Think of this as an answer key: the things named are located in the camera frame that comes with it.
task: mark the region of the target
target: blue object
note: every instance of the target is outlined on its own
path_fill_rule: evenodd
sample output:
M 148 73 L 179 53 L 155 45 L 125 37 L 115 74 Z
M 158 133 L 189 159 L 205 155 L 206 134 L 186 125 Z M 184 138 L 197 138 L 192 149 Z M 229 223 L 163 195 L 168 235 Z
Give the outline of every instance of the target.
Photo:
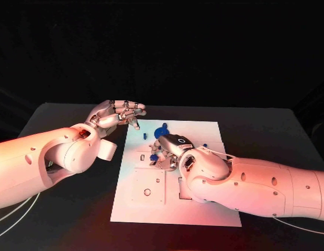
M 157 156 L 157 154 L 152 154 L 152 155 L 151 155 L 151 161 L 158 161 L 158 156 Z
M 160 138 L 161 135 L 170 134 L 170 131 L 167 129 L 167 123 L 164 123 L 163 127 L 157 128 L 155 130 L 155 137 Z

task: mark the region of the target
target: white paper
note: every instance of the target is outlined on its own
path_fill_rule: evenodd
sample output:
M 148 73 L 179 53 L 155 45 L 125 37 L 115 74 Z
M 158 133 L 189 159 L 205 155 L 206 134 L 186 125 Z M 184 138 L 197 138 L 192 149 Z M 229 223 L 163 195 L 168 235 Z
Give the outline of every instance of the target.
M 167 172 L 150 166 L 150 145 L 157 140 L 155 129 L 163 127 L 163 123 L 167 123 L 170 133 L 186 136 L 196 147 L 207 144 L 212 150 L 226 152 L 218 122 L 139 120 L 141 130 L 134 127 L 128 129 L 111 221 L 241 227 L 239 212 L 216 202 L 202 204 L 194 200 L 180 199 L 179 169 Z M 142 194 L 145 190 L 151 194 L 148 199 Z

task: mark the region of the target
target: black table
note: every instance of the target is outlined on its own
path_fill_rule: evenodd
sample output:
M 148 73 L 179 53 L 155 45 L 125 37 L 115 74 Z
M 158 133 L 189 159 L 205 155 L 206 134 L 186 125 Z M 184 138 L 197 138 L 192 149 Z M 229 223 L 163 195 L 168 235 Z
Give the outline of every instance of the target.
M 46 103 L 21 136 L 85 122 L 93 107 Z M 147 110 L 141 119 L 218 121 L 226 151 L 239 157 L 324 170 L 322 157 L 288 109 L 150 106 Z M 126 132 L 128 126 L 119 126 L 106 138 L 118 144 L 113 160 L 98 159 L 83 174 L 41 193 L 30 214 L 0 237 L 0 250 L 324 250 L 324 235 L 245 213 L 244 227 L 111 222 Z M 4 220 L 0 232 L 30 205 L 31 202 Z M 324 231 L 323 221 L 284 220 Z

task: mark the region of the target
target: robotic hand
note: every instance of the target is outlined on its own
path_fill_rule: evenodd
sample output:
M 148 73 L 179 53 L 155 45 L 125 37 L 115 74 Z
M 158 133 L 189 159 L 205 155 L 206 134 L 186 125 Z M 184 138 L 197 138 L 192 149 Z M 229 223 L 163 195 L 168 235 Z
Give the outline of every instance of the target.
M 111 161 L 116 144 L 102 138 L 119 124 L 139 130 L 137 115 L 147 115 L 144 104 L 106 100 L 85 123 L 0 143 L 0 208 L 86 171 L 96 157 Z
M 264 217 L 324 221 L 324 172 L 196 148 L 180 135 L 160 136 L 151 147 L 152 154 L 161 151 L 166 157 L 151 165 L 167 171 L 180 168 L 184 188 L 197 202 L 215 201 Z M 226 161 L 219 154 L 232 159 Z

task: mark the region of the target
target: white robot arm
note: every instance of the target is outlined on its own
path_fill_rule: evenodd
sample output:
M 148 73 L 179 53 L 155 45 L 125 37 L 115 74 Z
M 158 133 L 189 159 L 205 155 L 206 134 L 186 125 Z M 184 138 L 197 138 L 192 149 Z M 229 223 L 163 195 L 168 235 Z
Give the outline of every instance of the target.
M 215 201 L 264 217 L 324 221 L 324 172 L 235 156 L 226 161 L 213 150 L 196 148 L 186 137 L 173 134 L 160 136 L 152 154 L 160 146 L 166 160 L 151 165 L 170 171 L 180 168 L 183 185 L 197 202 Z
M 145 114 L 144 104 L 106 100 L 93 109 L 85 123 L 2 142 L 0 208 L 28 199 L 66 177 L 85 172 L 96 157 L 111 161 L 116 144 L 102 138 L 119 124 L 131 124 L 139 130 L 135 117 Z

